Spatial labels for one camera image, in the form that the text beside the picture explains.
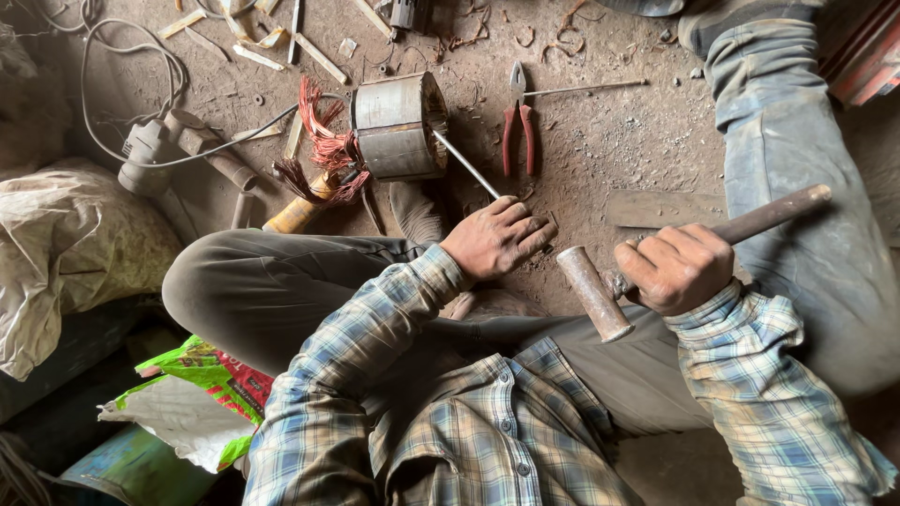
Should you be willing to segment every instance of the yellow handle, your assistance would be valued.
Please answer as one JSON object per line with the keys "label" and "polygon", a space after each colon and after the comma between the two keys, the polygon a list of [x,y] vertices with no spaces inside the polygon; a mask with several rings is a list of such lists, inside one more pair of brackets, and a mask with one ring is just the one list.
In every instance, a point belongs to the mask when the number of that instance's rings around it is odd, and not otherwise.
{"label": "yellow handle", "polygon": [[[327,173],[323,172],[310,185],[313,193],[328,199],[334,194],[335,189],[328,184]],[[267,232],[277,232],[281,234],[299,234],[303,232],[306,225],[315,218],[322,208],[304,199],[297,197],[287,204],[281,212],[276,214],[274,218],[267,221],[263,225],[263,230]]]}

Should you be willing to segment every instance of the dark pants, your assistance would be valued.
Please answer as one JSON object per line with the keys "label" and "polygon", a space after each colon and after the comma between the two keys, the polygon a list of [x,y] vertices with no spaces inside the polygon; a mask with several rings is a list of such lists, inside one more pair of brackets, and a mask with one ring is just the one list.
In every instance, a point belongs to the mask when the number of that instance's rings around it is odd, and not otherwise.
{"label": "dark pants", "polygon": [[[756,22],[723,34],[706,74],[725,135],[728,211],[738,216],[814,183],[833,206],[738,245],[755,291],[791,299],[804,318],[796,355],[844,398],[900,379],[900,295],[869,199],[816,75],[814,27]],[[293,236],[230,230],[196,241],[163,285],[171,315],[203,339],[270,375],[366,280],[424,249],[405,239]],[[711,427],[678,366],[677,338],[645,308],[637,330],[601,344],[587,316],[438,319],[442,342],[520,342],[551,336],[630,435]]]}

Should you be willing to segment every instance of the person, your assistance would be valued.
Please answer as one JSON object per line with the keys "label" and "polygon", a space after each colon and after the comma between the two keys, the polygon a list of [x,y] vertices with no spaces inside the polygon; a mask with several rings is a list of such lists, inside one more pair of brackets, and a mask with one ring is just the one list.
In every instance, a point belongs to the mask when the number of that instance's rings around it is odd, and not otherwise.
{"label": "person", "polygon": [[[816,75],[812,0],[699,0],[679,23],[706,58],[737,216],[825,183],[832,209],[734,249],[700,225],[615,249],[637,330],[586,316],[436,318],[556,234],[504,196],[446,234],[391,185],[406,239],[230,230],[163,286],[184,327],[277,375],[245,504],[639,504],[620,438],[715,427],[740,504],[868,504],[896,469],[840,398],[900,375],[896,275]],[[753,276],[732,277],[734,252]]]}

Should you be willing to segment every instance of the man's right hand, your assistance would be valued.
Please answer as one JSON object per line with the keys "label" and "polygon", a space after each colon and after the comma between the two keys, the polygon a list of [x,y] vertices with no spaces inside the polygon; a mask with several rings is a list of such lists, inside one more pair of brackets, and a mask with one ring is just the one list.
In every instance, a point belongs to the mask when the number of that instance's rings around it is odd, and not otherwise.
{"label": "man's right hand", "polygon": [[640,244],[623,242],[615,255],[622,274],[640,288],[628,300],[662,316],[688,312],[712,299],[734,271],[732,247],[698,223],[665,227]]}
{"label": "man's right hand", "polygon": [[502,196],[460,221],[440,243],[473,283],[512,272],[556,237],[543,216],[514,196]]}

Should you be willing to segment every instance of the shirt cuff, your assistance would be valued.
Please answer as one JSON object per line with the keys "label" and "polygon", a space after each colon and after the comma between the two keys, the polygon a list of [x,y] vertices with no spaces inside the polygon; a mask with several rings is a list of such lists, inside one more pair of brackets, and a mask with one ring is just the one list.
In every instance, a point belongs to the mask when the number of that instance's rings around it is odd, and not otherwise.
{"label": "shirt cuff", "polygon": [[706,303],[678,316],[663,316],[662,321],[680,339],[709,339],[752,320],[759,307],[757,302],[759,301],[755,297],[751,301],[744,301],[743,285],[733,277],[725,288]]}
{"label": "shirt cuff", "polygon": [[411,261],[409,265],[432,290],[438,293],[441,305],[447,305],[460,292],[472,287],[468,276],[443,248],[437,244],[425,251],[425,255]]}

